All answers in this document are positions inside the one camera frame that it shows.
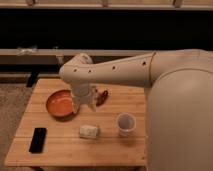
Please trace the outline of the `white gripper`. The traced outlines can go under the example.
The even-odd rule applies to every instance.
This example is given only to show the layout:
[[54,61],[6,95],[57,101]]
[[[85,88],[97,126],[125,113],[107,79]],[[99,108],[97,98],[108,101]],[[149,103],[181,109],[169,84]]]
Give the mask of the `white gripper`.
[[92,90],[89,84],[74,84],[71,86],[71,97],[73,113],[77,114],[81,104],[88,104],[88,107],[96,112],[95,101],[92,100]]

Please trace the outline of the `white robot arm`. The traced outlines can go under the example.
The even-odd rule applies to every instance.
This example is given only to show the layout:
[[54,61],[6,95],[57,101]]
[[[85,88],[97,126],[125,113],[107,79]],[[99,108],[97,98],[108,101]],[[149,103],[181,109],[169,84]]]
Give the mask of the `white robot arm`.
[[213,53],[154,51],[97,64],[81,53],[59,75],[75,108],[91,103],[94,83],[147,91],[147,171],[213,171]]

